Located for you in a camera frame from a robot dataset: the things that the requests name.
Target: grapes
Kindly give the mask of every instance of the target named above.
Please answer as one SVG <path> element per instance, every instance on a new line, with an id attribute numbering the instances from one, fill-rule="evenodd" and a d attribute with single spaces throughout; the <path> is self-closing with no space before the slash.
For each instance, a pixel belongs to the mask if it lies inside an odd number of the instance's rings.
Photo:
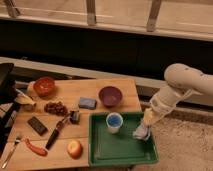
<path id="1" fill-rule="evenodd" d="M 68 113 L 67 107 L 64 106 L 60 101 L 58 103 L 53 102 L 47 103 L 44 106 L 44 111 L 58 116 L 65 116 Z"/>

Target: metal handle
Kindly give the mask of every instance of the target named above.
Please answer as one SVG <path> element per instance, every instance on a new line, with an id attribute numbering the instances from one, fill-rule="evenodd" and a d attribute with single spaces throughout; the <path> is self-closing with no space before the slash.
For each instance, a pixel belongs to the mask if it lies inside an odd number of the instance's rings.
<path id="1" fill-rule="evenodd" d="M 5 168 L 6 168 L 6 166 L 7 166 L 8 162 L 9 162 L 10 158 L 12 157 L 12 155 L 13 155 L 13 153 L 14 153 L 14 151 L 15 151 L 15 148 L 16 148 L 16 145 L 14 145 L 13 148 L 10 150 L 10 153 L 8 154 L 8 156 L 7 156 L 7 158 L 6 158 L 5 162 L 4 162 L 4 164 L 3 164 L 2 167 L 1 167 L 2 169 L 5 169 Z"/>
<path id="2" fill-rule="evenodd" d="M 86 0 L 87 5 L 87 23 L 90 26 L 96 24 L 95 0 Z"/>
<path id="3" fill-rule="evenodd" d="M 160 11 L 161 2 L 162 0 L 152 0 L 152 7 L 150 10 L 149 19 L 146 26 L 146 29 L 149 32 L 155 31 L 155 25 Z"/>
<path id="4" fill-rule="evenodd" d="M 4 3 L 7 6 L 7 12 L 10 17 L 16 18 L 21 14 L 18 8 L 15 7 L 12 0 L 4 0 Z"/>

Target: plastic tray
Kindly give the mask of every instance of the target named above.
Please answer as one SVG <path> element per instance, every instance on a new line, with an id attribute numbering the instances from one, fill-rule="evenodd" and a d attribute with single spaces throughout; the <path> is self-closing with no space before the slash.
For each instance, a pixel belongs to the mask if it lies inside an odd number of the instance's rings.
<path id="1" fill-rule="evenodd" d="M 124 124 L 117 134 L 110 134 L 107 131 L 107 114 L 94 113 L 90 115 L 90 166 L 153 164 L 158 161 L 152 136 L 147 141 L 132 138 L 132 132 L 140 124 L 143 113 L 121 113 Z"/>

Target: fork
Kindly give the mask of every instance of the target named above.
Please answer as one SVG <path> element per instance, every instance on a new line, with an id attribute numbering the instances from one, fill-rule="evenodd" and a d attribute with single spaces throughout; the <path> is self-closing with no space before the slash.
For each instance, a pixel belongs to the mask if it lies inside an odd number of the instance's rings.
<path id="1" fill-rule="evenodd" d="M 14 153 L 16 147 L 17 147 L 17 145 L 18 145 L 20 142 L 21 142 L 21 134 L 19 133 L 19 134 L 16 136 L 16 139 L 15 139 L 14 145 L 13 145 L 13 148 L 10 150 L 10 153 L 8 154 L 8 156 L 7 156 L 7 158 L 6 158 L 5 162 L 4 162 L 4 164 L 3 164 L 2 167 L 1 167 L 2 169 L 5 169 L 5 168 L 6 168 L 6 166 L 7 166 L 8 162 L 9 162 L 10 158 L 12 157 L 12 155 L 13 155 L 13 153 Z"/>

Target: knife handle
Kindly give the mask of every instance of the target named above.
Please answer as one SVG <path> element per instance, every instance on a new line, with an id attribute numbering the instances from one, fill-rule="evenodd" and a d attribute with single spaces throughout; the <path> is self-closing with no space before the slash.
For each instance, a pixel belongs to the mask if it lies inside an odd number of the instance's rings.
<path id="1" fill-rule="evenodd" d="M 57 139 L 59 135 L 59 131 L 57 129 L 54 129 L 54 131 L 52 132 L 47 144 L 46 144 L 46 149 L 50 149 L 50 147 L 52 146 L 52 144 L 55 142 L 55 140 Z"/>

